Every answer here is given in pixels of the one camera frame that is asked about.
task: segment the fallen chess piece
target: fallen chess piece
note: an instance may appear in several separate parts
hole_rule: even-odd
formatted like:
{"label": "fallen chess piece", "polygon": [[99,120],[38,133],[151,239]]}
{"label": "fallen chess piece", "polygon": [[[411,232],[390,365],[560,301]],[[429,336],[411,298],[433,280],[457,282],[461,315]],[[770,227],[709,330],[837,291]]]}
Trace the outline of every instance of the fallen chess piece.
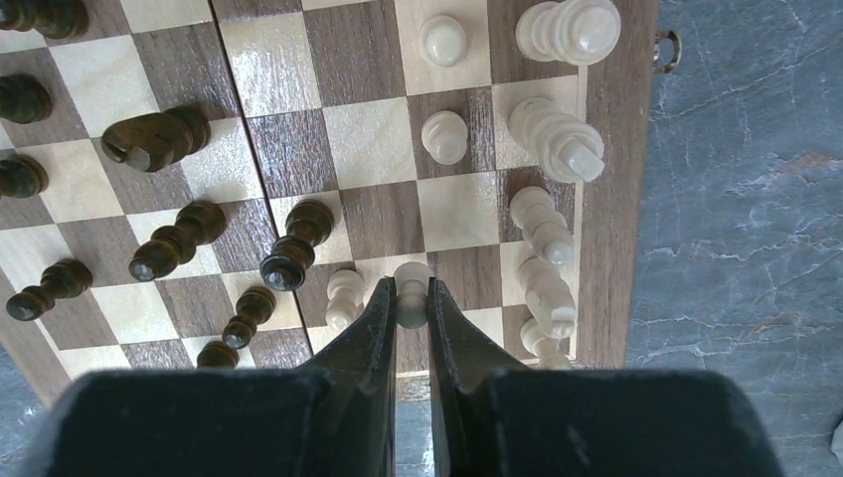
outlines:
{"label": "fallen chess piece", "polygon": [[314,247],[325,243],[334,228],[334,215],[328,206],[304,201],[292,208],[286,220],[286,235],[272,244],[260,263],[266,286],[292,291],[304,283],[305,271],[316,259]]}
{"label": "fallen chess piece", "polygon": [[0,1],[0,30],[27,32],[33,28],[52,40],[72,38],[87,30],[82,0]]}
{"label": "fallen chess piece", "polygon": [[257,333],[257,325],[269,320],[275,311],[275,296],[271,291],[260,286],[246,290],[235,304],[237,315],[229,320],[223,330],[223,342],[232,349],[239,350],[249,345]]}
{"label": "fallen chess piece", "polygon": [[421,128],[421,145],[439,164],[452,166],[468,152],[468,126],[451,111],[440,111]]}
{"label": "fallen chess piece", "polygon": [[620,13],[611,0],[544,2],[524,12],[515,32],[518,48],[530,60],[586,67],[614,50]]}
{"label": "fallen chess piece", "polygon": [[47,171],[27,156],[0,161],[0,197],[26,199],[47,189]]}
{"label": "fallen chess piece", "polygon": [[591,182],[605,168],[605,145],[597,130],[548,99],[533,97],[517,105],[508,127],[515,142],[555,181]]}
{"label": "fallen chess piece", "polygon": [[328,309],[325,321],[334,331],[343,331],[363,313],[366,282],[353,270],[339,270],[328,280]]}
{"label": "fallen chess piece", "polygon": [[521,326],[521,344],[539,358],[539,368],[546,370],[571,368],[571,360],[559,352],[559,340],[545,336],[535,318],[530,318]]}
{"label": "fallen chess piece", "polygon": [[212,341],[196,357],[197,368],[232,370],[240,362],[240,355],[222,341]]}
{"label": "fallen chess piece", "polygon": [[574,257],[574,238],[554,206],[553,198],[541,187],[525,187],[512,198],[509,212],[536,255],[559,266]]}
{"label": "fallen chess piece", "polygon": [[9,298],[6,311],[19,321],[32,321],[52,310],[56,300],[76,298],[88,290],[93,276],[81,262],[63,259],[48,266],[41,275],[41,284],[27,286]]}
{"label": "fallen chess piece", "polygon": [[29,124],[47,119],[52,112],[50,94],[36,79],[28,75],[0,78],[0,117],[3,119]]}
{"label": "fallen chess piece", "polygon": [[102,151],[140,172],[157,172],[208,144],[211,125],[198,110],[174,107],[125,119],[102,133]]}
{"label": "fallen chess piece", "polygon": [[427,322],[427,288],[433,271],[424,263],[407,262],[395,271],[398,324],[415,330]]}
{"label": "fallen chess piece", "polygon": [[577,305],[559,270],[533,257],[518,268],[518,282],[542,332],[555,340],[570,338],[577,323]]}
{"label": "fallen chess piece", "polygon": [[169,275],[178,265],[196,255],[196,247],[218,239],[226,230],[226,216],[216,204],[192,202],[179,211],[173,226],[152,233],[129,263],[129,273],[138,281],[152,281]]}

